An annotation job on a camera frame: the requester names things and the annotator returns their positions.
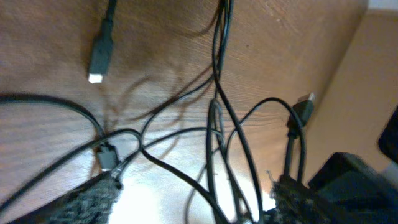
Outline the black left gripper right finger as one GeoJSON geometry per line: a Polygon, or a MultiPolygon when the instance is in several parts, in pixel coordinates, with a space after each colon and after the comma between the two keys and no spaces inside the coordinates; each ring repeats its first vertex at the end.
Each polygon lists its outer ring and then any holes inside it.
{"type": "Polygon", "coordinates": [[[290,177],[272,189],[275,208],[263,213],[265,223],[397,223],[397,205],[332,203],[290,177]]]}

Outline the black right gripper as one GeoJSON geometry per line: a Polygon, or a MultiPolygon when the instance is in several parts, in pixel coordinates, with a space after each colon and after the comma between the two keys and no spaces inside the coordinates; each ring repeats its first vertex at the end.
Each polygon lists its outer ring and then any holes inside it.
{"type": "Polygon", "coordinates": [[[397,205],[397,189],[362,158],[348,152],[332,154],[308,186],[332,203],[397,205]]]}

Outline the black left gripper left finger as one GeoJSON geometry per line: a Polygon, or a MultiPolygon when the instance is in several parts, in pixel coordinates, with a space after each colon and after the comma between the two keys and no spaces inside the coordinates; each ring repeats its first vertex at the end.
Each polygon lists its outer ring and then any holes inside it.
{"type": "Polygon", "coordinates": [[[108,224],[122,189],[121,181],[105,172],[11,223],[108,224]]]}

